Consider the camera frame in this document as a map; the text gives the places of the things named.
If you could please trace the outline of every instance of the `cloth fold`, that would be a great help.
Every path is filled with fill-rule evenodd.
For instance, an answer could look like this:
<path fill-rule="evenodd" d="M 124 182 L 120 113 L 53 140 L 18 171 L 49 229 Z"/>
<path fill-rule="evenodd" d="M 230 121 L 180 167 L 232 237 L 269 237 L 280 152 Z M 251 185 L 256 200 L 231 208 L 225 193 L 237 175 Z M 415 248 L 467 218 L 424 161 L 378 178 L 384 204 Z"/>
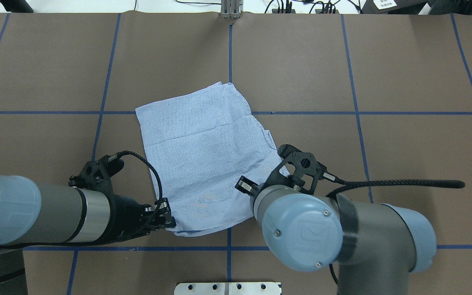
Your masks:
<path fill-rule="evenodd" d="M 146 157 L 176 219 L 176 228 L 167 230 L 202 236 L 252 217 L 249 196 L 234 185 L 241 175 L 264 182 L 281 159 L 233 84 L 149 103 L 136 115 Z"/>

